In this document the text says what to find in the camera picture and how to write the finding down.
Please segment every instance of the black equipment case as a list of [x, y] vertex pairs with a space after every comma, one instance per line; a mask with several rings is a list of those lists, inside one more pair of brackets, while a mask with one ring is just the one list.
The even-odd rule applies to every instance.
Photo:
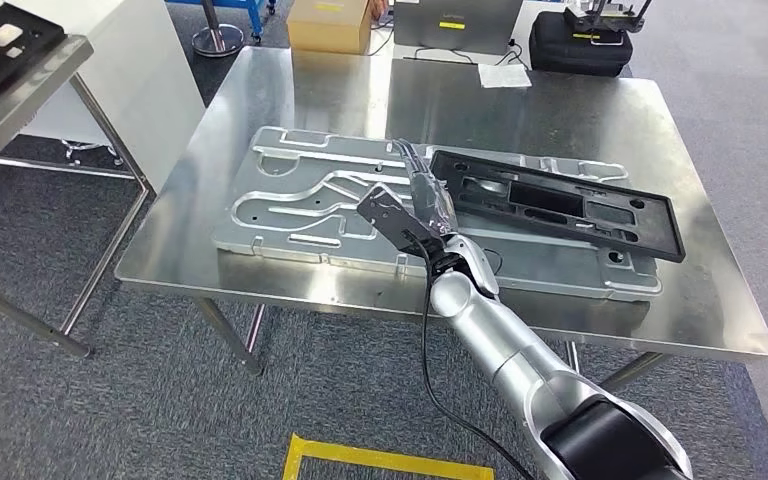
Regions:
[[534, 70], [604, 77], [619, 75], [633, 51], [627, 32], [576, 32], [561, 12], [537, 15], [528, 48]]

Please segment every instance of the silver robot arm segment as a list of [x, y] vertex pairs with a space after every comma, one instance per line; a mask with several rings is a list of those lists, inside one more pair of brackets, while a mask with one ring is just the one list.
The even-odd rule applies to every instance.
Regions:
[[[446, 251], [477, 255], [467, 258], [470, 273], [473, 265], [487, 265], [481, 249], [461, 235], [446, 242]], [[549, 479], [693, 477], [687, 454], [663, 424], [572, 370], [497, 292], [493, 277], [448, 271], [435, 280], [431, 305], [525, 429]]]

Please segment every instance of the metal table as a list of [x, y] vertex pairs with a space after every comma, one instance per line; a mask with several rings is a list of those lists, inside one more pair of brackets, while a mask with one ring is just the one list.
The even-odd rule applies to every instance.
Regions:
[[[674, 201], [687, 258], [658, 261], [663, 294], [651, 303], [622, 303], [503, 290], [502, 300], [550, 337], [649, 352], [612, 376], [609, 388], [667, 354], [768, 356], [767, 326], [657, 85], [529, 75], [531, 88], [484, 89], [474, 65], [247, 47], [116, 275], [133, 287], [198, 298], [257, 372], [249, 352], [263, 309], [243, 342], [208, 297], [399, 319], [417, 319], [423, 297], [417, 278], [217, 251], [211, 230], [259, 127], [617, 162], [635, 188]], [[577, 360], [575, 344], [567, 346]]]
[[81, 167], [59, 163], [48, 163], [39, 160], [27, 160], [17, 158], [1, 158], [0, 165], [31, 168], [36, 170], [50, 170], [84, 175], [96, 175], [110, 178], [135, 180], [140, 186], [140, 193], [134, 200], [131, 208], [125, 214], [125, 219], [120, 224], [113, 239], [101, 256], [98, 264], [93, 269], [90, 278], [78, 295], [72, 309], [62, 322], [60, 328], [53, 328], [46, 322], [19, 309], [10, 302], [0, 297], [0, 314], [15, 320], [29, 328], [42, 338], [55, 342], [67, 352], [74, 355], [86, 356], [90, 353], [90, 347], [83, 345], [69, 334], [86, 307], [90, 296], [95, 291], [98, 281], [101, 279], [107, 266], [110, 264], [114, 253], [118, 249], [140, 208], [151, 192], [151, 187], [134, 162], [130, 152], [122, 142], [119, 134], [113, 128], [105, 113], [101, 110], [87, 85], [84, 83], [78, 67], [86, 61], [93, 50], [89, 41], [82, 36], [70, 35], [48, 55], [40, 59], [36, 64], [27, 69], [4, 93], [0, 95], [0, 151], [13, 137], [24, 127], [39, 109], [64, 83], [72, 85], [78, 96], [83, 101], [102, 132], [111, 141], [116, 153], [124, 161], [127, 171], [108, 170], [102, 168]]

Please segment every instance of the blue stand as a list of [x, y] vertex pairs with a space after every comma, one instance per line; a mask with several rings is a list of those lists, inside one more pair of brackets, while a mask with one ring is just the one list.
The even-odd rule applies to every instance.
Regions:
[[[201, 5], [201, 0], [166, 0], [168, 3], [186, 3], [189, 5]], [[252, 22], [252, 38], [255, 44], [260, 45], [263, 35], [263, 24], [260, 22], [260, 7], [268, 3], [267, 9], [270, 15], [275, 15], [276, 0], [213, 0], [216, 7], [245, 8], [249, 12]]]

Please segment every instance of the aluminum plate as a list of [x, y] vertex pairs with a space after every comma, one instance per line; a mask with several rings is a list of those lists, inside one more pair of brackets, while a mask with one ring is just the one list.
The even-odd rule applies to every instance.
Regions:
[[[628, 172], [617, 164], [417, 145], [428, 160], [437, 149], [629, 185]], [[263, 127], [237, 172], [213, 241], [244, 255], [424, 276], [421, 259], [398, 252], [355, 211], [377, 182], [409, 203], [407, 172], [386, 140]], [[661, 291], [652, 258], [530, 234], [466, 213], [458, 213], [458, 223], [461, 233], [502, 257], [502, 287], [622, 301]], [[494, 253], [487, 257], [498, 264]]]

